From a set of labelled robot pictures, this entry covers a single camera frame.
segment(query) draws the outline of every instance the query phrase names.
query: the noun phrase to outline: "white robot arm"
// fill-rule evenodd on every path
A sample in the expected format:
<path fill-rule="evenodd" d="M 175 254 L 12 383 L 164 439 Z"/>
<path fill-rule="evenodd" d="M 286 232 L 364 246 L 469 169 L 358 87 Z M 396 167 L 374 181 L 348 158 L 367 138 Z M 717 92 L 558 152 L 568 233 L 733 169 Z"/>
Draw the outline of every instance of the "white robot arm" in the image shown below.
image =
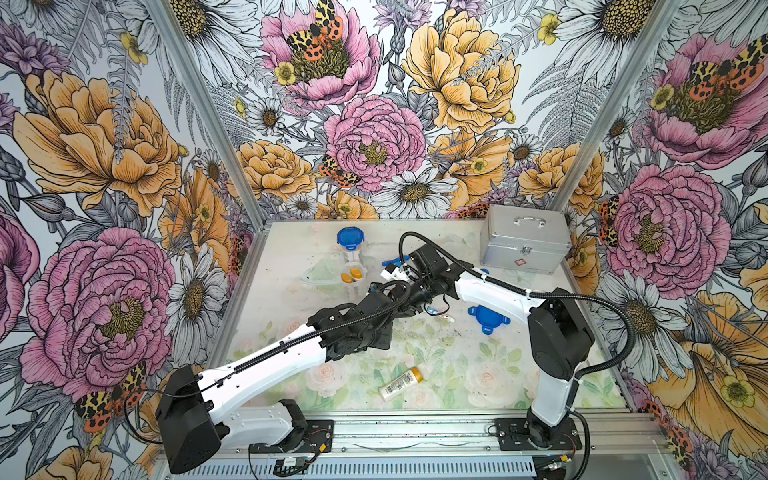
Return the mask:
<path fill-rule="evenodd" d="M 177 370 L 157 409 L 171 472 L 197 467 L 221 446 L 263 443 L 284 451 L 294 448 L 306 425 L 295 402 L 282 400 L 263 408 L 262 415 L 249 415 L 247 422 L 235 411 L 304 369 L 368 348 L 388 349 L 392 321 L 415 315 L 442 294 L 528 325 L 534 359 L 541 367 L 536 400 L 528 411 L 531 442 L 542 448 L 550 445 L 573 402 L 574 371 L 594 342 L 581 311 L 573 301 L 555 304 L 486 282 L 485 274 L 478 278 L 465 271 L 466 264 L 448 265 L 430 245 L 411 253 L 411 258 L 418 279 L 405 281 L 405 271 L 390 265 L 382 275 L 399 280 L 372 283 L 357 305 L 322 309 L 285 338 L 228 365 L 196 376 L 190 367 Z"/>

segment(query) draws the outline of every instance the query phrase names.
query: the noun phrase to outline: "blue lid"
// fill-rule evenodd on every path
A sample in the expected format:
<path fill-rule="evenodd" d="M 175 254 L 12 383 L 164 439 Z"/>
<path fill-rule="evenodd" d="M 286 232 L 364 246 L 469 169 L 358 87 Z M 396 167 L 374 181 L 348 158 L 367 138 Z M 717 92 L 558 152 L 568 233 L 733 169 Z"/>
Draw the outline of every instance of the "blue lid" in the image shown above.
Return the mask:
<path fill-rule="evenodd" d="M 336 235 L 336 242 L 349 251 L 354 251 L 365 239 L 366 236 L 358 227 L 343 228 Z"/>

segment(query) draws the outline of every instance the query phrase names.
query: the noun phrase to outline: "silver metal case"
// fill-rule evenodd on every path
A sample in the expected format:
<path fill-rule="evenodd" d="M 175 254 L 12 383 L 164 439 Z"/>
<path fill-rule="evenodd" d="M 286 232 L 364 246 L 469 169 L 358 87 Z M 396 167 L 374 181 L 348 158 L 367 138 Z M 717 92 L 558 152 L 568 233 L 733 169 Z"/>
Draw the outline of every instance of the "silver metal case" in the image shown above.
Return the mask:
<path fill-rule="evenodd" d="M 571 249 L 561 212 L 491 205 L 480 233 L 483 265 L 552 274 Z"/>

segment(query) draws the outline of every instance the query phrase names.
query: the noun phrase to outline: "ventilation grille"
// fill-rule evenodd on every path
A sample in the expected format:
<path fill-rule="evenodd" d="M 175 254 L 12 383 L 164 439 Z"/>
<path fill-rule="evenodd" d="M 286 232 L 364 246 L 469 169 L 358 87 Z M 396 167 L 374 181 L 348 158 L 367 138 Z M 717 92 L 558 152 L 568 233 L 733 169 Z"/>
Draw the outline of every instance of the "ventilation grille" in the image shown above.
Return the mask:
<path fill-rule="evenodd" d="M 275 458 L 253 458 L 259 480 L 272 475 Z M 296 478 L 530 478 L 536 476 L 531 457 L 505 456 L 478 458 L 398 457 L 398 458 L 320 458 L 304 475 Z M 248 461 L 211 460 L 187 473 L 180 480 L 253 480 Z"/>

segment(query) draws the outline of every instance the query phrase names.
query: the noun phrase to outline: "table surface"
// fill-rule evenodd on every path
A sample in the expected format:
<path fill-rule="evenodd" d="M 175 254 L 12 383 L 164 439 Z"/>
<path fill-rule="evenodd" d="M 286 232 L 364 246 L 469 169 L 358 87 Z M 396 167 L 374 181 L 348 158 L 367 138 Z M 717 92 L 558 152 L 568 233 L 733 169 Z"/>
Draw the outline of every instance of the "table surface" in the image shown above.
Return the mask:
<path fill-rule="evenodd" d="M 228 361 L 242 358 L 287 335 L 317 310 L 365 294 L 334 281 L 345 262 L 336 233 L 358 227 L 365 234 L 360 258 L 367 269 L 363 280 L 382 281 L 381 263 L 397 257 L 400 235 L 414 230 L 446 248 L 455 257 L 479 266 L 481 220 L 376 220 L 273 223 L 256 276 L 229 345 Z M 406 254 L 420 245 L 406 240 Z M 562 268 L 552 275 L 488 268 L 491 275 L 533 290 L 573 290 Z M 470 303 L 448 298 L 451 319 L 425 313 L 394 322 L 389 350 L 369 349 L 338 362 L 299 373 L 251 400 L 248 406 L 295 399 L 305 412 L 386 410 L 527 409 L 538 378 L 531 357 L 528 329 L 518 323 L 501 325 L 485 335 L 467 309 Z M 437 310 L 445 304 L 436 300 Z M 596 344 L 591 363 L 604 355 Z M 419 366 L 425 380 L 386 402 L 379 387 L 407 369 Z M 623 409 L 625 402 L 608 371 L 584 377 L 575 405 L 582 409 Z"/>

